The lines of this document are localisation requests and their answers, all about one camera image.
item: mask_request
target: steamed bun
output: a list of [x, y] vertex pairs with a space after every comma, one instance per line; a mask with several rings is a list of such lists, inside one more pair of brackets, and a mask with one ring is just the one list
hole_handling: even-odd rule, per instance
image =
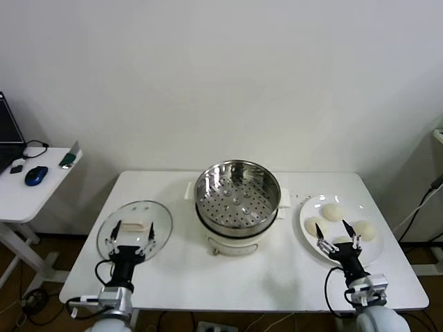
[[320, 227], [323, 235], [326, 235], [327, 222], [326, 220], [320, 218], [319, 216], [312, 216], [311, 218], [306, 219], [305, 228], [307, 232], [313, 237], [317, 237], [316, 223], [318, 224], [318, 227]]
[[357, 235], [361, 235], [363, 241], [372, 241], [377, 236], [375, 227], [369, 221], [359, 221], [355, 224], [354, 230]]
[[350, 237], [337, 237], [334, 240], [334, 244], [346, 243], [346, 242], [352, 242], [352, 239]]
[[340, 221], [345, 218], [345, 213], [343, 208], [336, 203], [331, 203], [323, 206], [322, 208], [323, 216], [330, 221]]

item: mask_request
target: floor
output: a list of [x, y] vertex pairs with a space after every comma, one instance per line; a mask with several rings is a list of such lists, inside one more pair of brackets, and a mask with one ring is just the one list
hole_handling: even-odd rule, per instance
[[[56, 268], [60, 270], [69, 270], [73, 265], [75, 258], [82, 248], [83, 241], [78, 239], [42, 239], [42, 242], [34, 246], [34, 249], [42, 257], [45, 257], [51, 251], [59, 251], [61, 253], [59, 260], [56, 263]], [[0, 272], [3, 272], [11, 259], [12, 253], [0, 244]], [[412, 264], [425, 264], [432, 263], [433, 257], [429, 251], [424, 249], [416, 249], [408, 254], [408, 258]], [[0, 332], [11, 331], [84, 331], [93, 324], [93, 320], [87, 321], [74, 321], [72, 320], [66, 311], [46, 326], [34, 326], [30, 322], [25, 322], [22, 327], [15, 327], [17, 318], [20, 314], [20, 307], [18, 305], [13, 306], [5, 313], [1, 313], [4, 308], [9, 306], [12, 302], [19, 298], [20, 294], [20, 265], [15, 268], [13, 274], [0, 289]], [[27, 285], [30, 283], [34, 276], [34, 272], [23, 264], [23, 291], [26, 290]], [[439, 331], [443, 331], [443, 315], [441, 315], [443, 309], [443, 287], [441, 277], [420, 277], [420, 281], [423, 284], [430, 299], [430, 306], [426, 309], [426, 312], [435, 321]], [[56, 293], [60, 291], [61, 286], [59, 284], [44, 284], [44, 288], [49, 293]], [[53, 317], [60, 309], [62, 305], [59, 302], [57, 296], [52, 297], [49, 300], [48, 306], [39, 314], [35, 316], [34, 321], [44, 322]], [[419, 319], [425, 321], [426, 316], [420, 312], [410, 312]], [[153, 332], [154, 328], [150, 325], [159, 324], [159, 318], [162, 312], [160, 311], [145, 311], [142, 312], [138, 319], [137, 331], [140, 332]], [[243, 331], [249, 323], [256, 320], [261, 316], [259, 313], [207, 313], [196, 312], [194, 313], [195, 321], [207, 321], [216, 322], [220, 324], [226, 324], [236, 326], [239, 331]], [[268, 325], [284, 317], [283, 314], [268, 314], [261, 319], [257, 324], [253, 325], [248, 331], [258, 332], [264, 331]], [[426, 329], [413, 317], [406, 318], [410, 324], [411, 331], [425, 331]], [[334, 318], [329, 314], [297, 314], [295, 317], [290, 317], [270, 331], [295, 331], [295, 324], [297, 331], [333, 331]], [[158, 331], [192, 331], [192, 315], [189, 312], [167, 312], [164, 313], [159, 324]]]

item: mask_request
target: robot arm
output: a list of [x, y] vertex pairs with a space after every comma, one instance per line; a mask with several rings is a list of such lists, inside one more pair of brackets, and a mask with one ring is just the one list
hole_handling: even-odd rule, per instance
[[343, 225], [350, 236], [350, 241], [331, 244], [325, 240], [316, 225], [317, 246], [334, 261], [340, 263], [345, 274], [347, 290], [346, 301], [358, 313], [357, 331], [362, 332], [410, 332], [408, 323], [392, 309], [386, 308], [386, 288], [388, 282], [384, 275], [367, 273], [359, 261], [361, 253], [360, 236], [354, 228], [343, 220]]
[[105, 241], [109, 250], [109, 260], [114, 263], [111, 280], [105, 284], [98, 296], [82, 296], [66, 303], [71, 317], [80, 320], [83, 317], [77, 317], [77, 309], [71, 309], [71, 304], [103, 308], [100, 311], [102, 313], [100, 320], [87, 329], [87, 332], [131, 331], [129, 322], [133, 313], [131, 296], [134, 292], [132, 275], [136, 265], [145, 261], [146, 250], [152, 250], [156, 241], [154, 239], [154, 223], [152, 223], [144, 246], [117, 245], [116, 240], [120, 226], [121, 221], [117, 223], [111, 236]]

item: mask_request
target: laptop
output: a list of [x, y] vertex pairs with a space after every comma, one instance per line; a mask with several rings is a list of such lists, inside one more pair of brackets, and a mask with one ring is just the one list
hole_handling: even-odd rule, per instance
[[23, 154], [25, 147], [26, 141], [0, 91], [0, 173]]

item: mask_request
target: glass lid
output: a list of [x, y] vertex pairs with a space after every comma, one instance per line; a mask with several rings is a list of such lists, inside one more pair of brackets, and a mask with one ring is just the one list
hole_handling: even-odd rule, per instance
[[97, 235], [97, 248], [109, 259], [119, 246], [137, 246], [145, 261], [155, 256], [168, 242], [172, 215], [155, 201], [138, 201], [120, 207], [103, 222]]

